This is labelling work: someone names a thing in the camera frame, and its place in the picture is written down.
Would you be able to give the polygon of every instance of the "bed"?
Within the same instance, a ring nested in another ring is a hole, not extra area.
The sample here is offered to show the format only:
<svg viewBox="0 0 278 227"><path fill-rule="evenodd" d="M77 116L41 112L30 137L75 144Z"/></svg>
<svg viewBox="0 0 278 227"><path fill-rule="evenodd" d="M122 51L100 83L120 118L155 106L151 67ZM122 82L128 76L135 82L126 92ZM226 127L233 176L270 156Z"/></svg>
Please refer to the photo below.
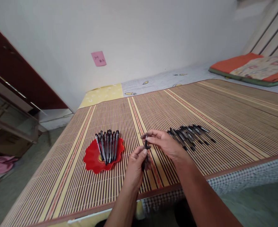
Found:
<svg viewBox="0 0 278 227"><path fill-rule="evenodd" d="M111 208L140 135L186 122L204 125L218 141L188 153L218 194L278 182L278 86L226 80L209 65L87 92L1 226L48 226ZM112 170L95 175L85 169L85 149L109 128L120 130L125 151ZM155 146L149 153L152 170L138 196L146 215L184 197L171 160Z"/></svg>

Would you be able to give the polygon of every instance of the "checkered sheet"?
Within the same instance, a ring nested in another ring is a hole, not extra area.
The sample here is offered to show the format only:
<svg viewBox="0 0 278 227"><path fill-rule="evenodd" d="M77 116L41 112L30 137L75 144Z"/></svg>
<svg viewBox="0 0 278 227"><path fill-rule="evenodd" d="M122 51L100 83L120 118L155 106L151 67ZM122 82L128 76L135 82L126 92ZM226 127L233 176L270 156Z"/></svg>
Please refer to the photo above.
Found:
<svg viewBox="0 0 278 227"><path fill-rule="evenodd" d="M244 170L225 174L207 180L218 195L232 191L241 191L245 188L256 187L278 182L278 159ZM180 188L165 194L157 195L142 200L146 216L168 206L172 206L185 198L183 189Z"/></svg>
<svg viewBox="0 0 278 227"><path fill-rule="evenodd" d="M124 82L122 83L124 97L144 94L206 79L227 80L228 82L278 93L278 86L262 87L238 80L226 79L223 76L211 73L208 71L210 65L212 64L207 63L199 66L188 66L171 72L160 73L152 77ZM240 191L249 187L275 183L278 182L278 159L216 177L208 180L208 182L219 195L231 191ZM178 189L169 193L144 199L142 200L144 212L146 215L149 215L152 211L158 211L163 207L171 206L184 197L183 190Z"/></svg>

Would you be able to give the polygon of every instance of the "person's left hand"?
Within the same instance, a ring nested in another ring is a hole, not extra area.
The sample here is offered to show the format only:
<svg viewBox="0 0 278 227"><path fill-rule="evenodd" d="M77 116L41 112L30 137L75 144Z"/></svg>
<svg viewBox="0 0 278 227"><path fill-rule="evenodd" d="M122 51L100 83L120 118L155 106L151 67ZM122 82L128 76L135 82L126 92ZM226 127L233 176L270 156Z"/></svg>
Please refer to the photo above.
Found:
<svg viewBox="0 0 278 227"><path fill-rule="evenodd" d="M145 170L151 169L150 157L144 146L137 147L129 156L123 186L131 190L139 190L143 180L141 165L147 158Z"/></svg>

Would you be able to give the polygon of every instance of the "red plate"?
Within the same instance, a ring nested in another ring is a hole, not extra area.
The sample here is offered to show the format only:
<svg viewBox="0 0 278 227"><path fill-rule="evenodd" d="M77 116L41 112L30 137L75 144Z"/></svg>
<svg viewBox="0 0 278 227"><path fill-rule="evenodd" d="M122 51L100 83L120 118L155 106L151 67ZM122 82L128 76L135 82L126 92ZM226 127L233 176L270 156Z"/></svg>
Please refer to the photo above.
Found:
<svg viewBox="0 0 278 227"><path fill-rule="evenodd" d="M86 149L85 156L83 158L83 161L86 163L86 170L93 170L95 174L100 173L102 170L110 170L115 162L120 161L120 154L124 151L122 143L123 139L119 138L116 161L105 165L105 162L101 160L98 144L96 140L93 140Z"/></svg>

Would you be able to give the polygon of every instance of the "pink sticky note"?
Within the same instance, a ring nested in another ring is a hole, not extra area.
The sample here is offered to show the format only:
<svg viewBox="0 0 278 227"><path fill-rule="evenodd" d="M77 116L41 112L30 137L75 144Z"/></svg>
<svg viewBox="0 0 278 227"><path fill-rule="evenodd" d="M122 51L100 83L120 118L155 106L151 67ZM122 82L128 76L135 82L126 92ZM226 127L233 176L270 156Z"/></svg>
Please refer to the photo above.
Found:
<svg viewBox="0 0 278 227"><path fill-rule="evenodd" d="M93 52L91 54L96 66L106 65L106 61L102 51Z"/></svg>

